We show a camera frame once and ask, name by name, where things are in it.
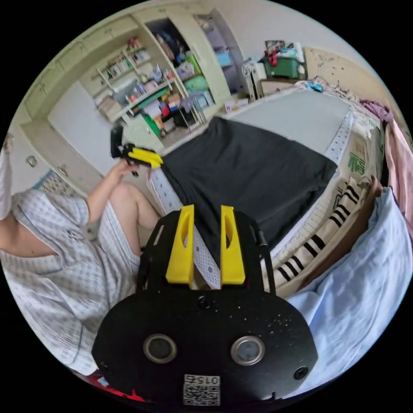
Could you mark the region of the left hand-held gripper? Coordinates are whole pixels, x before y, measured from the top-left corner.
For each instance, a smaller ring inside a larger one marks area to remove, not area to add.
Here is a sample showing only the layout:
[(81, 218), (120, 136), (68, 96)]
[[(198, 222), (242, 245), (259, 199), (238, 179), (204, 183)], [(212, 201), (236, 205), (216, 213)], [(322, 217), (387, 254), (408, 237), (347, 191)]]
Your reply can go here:
[(131, 171), (134, 177), (139, 177), (137, 168), (142, 165), (150, 169), (160, 168), (163, 165), (163, 159), (153, 150), (138, 148), (133, 143), (126, 143), (119, 146), (120, 158), (124, 159), (128, 166), (134, 166)]

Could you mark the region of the person's left hand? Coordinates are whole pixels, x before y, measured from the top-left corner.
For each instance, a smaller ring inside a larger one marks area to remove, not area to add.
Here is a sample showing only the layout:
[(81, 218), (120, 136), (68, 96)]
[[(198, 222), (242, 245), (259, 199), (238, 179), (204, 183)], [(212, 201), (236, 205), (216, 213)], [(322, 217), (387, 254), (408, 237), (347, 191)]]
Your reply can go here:
[(128, 160), (121, 159), (110, 171), (110, 176), (115, 182), (121, 182), (123, 178), (131, 173), (137, 172), (139, 166)]

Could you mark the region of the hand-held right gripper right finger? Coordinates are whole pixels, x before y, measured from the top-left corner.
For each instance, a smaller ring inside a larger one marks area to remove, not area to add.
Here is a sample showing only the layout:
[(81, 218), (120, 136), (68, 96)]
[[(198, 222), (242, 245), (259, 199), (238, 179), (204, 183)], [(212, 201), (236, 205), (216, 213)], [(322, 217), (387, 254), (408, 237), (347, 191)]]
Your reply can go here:
[(234, 208), (221, 206), (221, 285), (243, 285), (246, 280)]

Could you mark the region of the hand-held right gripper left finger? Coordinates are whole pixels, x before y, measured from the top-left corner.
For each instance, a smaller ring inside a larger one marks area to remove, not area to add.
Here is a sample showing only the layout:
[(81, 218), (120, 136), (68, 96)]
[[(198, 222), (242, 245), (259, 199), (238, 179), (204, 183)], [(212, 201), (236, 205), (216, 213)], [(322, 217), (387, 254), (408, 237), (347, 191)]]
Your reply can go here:
[(194, 205), (183, 206), (173, 239), (166, 271), (169, 284), (193, 284), (194, 281)]

